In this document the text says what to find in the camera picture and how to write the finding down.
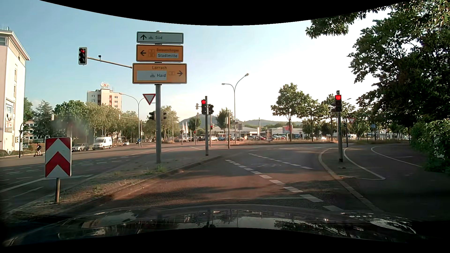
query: person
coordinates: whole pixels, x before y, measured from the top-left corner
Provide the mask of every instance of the person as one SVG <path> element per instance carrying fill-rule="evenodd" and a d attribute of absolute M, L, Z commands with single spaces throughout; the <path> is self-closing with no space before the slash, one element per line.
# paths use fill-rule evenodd
<path fill-rule="evenodd" d="M 40 144 L 38 144 L 37 145 L 37 148 L 36 148 L 36 150 L 37 150 L 37 155 L 41 155 L 40 153 L 41 153 L 41 148 L 42 148 L 42 146 L 40 145 Z"/>

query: white van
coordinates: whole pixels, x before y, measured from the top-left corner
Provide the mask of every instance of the white van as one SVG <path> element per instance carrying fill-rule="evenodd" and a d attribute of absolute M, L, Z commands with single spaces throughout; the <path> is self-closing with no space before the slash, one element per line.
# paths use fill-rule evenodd
<path fill-rule="evenodd" d="M 94 145 L 92 145 L 92 150 L 112 148 L 112 146 L 113 139 L 110 136 L 98 137 L 95 139 Z"/>

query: red and white chevron sign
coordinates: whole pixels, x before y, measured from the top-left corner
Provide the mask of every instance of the red and white chevron sign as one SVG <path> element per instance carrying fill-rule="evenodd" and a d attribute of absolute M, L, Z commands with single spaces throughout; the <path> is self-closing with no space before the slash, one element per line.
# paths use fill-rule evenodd
<path fill-rule="evenodd" d="M 61 178 L 72 175 L 72 138 L 45 139 L 45 177 Z"/>

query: yellow direction sign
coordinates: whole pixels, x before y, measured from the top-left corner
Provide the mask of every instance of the yellow direction sign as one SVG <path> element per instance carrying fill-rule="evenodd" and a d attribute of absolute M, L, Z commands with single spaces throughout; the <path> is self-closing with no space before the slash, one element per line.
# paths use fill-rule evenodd
<path fill-rule="evenodd" d="M 182 45 L 136 45 L 137 62 L 182 62 Z"/>
<path fill-rule="evenodd" d="M 134 84 L 186 84 L 185 63 L 133 63 Z"/>

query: sky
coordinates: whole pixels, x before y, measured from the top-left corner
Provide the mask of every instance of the sky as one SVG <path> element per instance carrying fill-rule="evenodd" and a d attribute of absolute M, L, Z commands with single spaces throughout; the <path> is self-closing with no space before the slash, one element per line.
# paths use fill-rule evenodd
<path fill-rule="evenodd" d="M 354 83 L 349 68 L 352 46 L 363 28 L 373 19 L 387 17 L 387 12 L 368 14 L 356 21 L 345 36 L 306 35 L 310 21 L 253 26 L 196 26 L 158 23 L 98 14 L 37 0 L 2 1 L 0 28 L 9 27 L 30 55 L 26 64 L 25 96 L 37 105 L 45 100 L 55 106 L 64 101 L 86 101 L 86 92 L 110 84 L 140 100 L 154 93 L 154 85 L 132 84 L 131 69 L 88 60 L 78 65 L 78 48 L 88 47 L 88 56 L 132 65 L 136 59 L 136 32 L 184 33 L 184 63 L 187 84 L 162 85 L 161 103 L 170 105 L 180 120 L 194 116 L 195 104 L 208 96 L 214 114 L 221 108 L 233 109 L 236 87 L 236 118 L 240 121 L 265 119 L 286 121 L 273 116 L 278 91 L 293 83 L 319 102 L 340 90 L 342 100 L 356 105 L 356 99 L 372 90 L 377 82 L 367 77 Z M 155 105 L 140 103 L 141 119 Z M 134 99 L 123 96 L 122 110 L 137 111 Z"/>

